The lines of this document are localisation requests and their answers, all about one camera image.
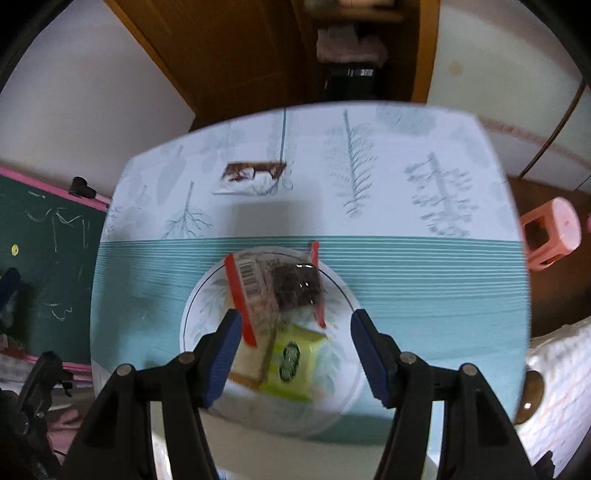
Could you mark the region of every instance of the plastic wrapper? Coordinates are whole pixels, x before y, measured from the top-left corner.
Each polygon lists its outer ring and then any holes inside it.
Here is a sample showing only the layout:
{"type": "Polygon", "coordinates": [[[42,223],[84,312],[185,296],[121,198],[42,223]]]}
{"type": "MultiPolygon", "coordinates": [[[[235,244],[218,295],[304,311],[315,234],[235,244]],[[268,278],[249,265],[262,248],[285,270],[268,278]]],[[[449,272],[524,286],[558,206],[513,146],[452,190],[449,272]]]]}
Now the plastic wrapper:
{"type": "Polygon", "coordinates": [[[278,331],[260,390],[289,400],[312,401],[318,352],[325,340],[326,335],[297,325],[278,331]]]}
{"type": "Polygon", "coordinates": [[[278,161],[229,163],[212,193],[267,195],[277,184],[284,170],[285,163],[278,161]]]}
{"type": "Polygon", "coordinates": [[[247,345],[256,347],[257,336],[285,328],[282,314],[295,308],[314,308],[318,325],[326,326],[318,250],[318,242],[313,242],[308,262],[287,262],[252,251],[225,258],[232,300],[242,314],[242,337],[247,345]]]}

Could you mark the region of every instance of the blue gripper pad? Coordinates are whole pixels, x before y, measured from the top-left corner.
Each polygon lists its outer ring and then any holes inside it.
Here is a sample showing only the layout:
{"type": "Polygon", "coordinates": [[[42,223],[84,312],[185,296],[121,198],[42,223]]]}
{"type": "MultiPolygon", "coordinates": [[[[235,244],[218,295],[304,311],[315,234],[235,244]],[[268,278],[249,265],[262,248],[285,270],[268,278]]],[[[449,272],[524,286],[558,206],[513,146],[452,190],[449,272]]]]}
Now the blue gripper pad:
{"type": "Polygon", "coordinates": [[[230,374],[236,350],[242,338],[242,315],[234,309],[228,310],[220,326],[213,334],[208,350],[203,355],[205,371],[202,378],[207,379],[207,388],[203,394],[203,406],[209,408],[214,400],[222,396],[224,385],[230,374]]]}
{"type": "Polygon", "coordinates": [[[393,352],[384,345],[382,335],[363,309],[351,315],[351,338],[372,394],[384,407],[392,408],[390,379],[396,375],[398,367],[393,352]]]}

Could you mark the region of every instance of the barcode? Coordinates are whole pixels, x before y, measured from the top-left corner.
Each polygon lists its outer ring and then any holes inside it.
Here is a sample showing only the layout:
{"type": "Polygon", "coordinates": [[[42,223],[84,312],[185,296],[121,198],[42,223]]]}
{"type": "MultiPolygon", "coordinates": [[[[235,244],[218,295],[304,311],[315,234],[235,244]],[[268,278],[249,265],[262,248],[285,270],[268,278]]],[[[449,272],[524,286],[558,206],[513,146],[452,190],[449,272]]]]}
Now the barcode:
{"type": "Polygon", "coordinates": [[[256,263],[254,260],[247,260],[238,264],[240,277],[244,286],[244,295],[247,299],[261,295],[261,285],[256,277],[256,263]]]}

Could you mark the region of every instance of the wooden door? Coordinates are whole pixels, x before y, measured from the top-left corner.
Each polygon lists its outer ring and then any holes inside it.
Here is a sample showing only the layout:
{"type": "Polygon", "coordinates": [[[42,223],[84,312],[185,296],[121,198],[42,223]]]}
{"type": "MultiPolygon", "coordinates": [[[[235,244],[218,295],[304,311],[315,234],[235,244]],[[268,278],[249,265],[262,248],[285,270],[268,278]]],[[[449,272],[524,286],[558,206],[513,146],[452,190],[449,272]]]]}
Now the wooden door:
{"type": "Polygon", "coordinates": [[[196,125],[311,100],[285,0],[106,0],[193,108],[196,125]]]}

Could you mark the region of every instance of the shelf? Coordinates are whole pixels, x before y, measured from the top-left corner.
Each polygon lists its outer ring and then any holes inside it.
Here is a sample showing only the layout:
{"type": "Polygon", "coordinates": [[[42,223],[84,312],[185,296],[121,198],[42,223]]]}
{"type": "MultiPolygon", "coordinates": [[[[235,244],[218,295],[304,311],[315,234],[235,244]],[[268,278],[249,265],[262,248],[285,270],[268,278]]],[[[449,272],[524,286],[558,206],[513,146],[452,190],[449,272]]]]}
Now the shelf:
{"type": "Polygon", "coordinates": [[[307,10],[309,16],[315,20],[333,22],[376,22],[376,23],[401,23],[404,15],[392,8],[369,7],[329,7],[307,10]]]}

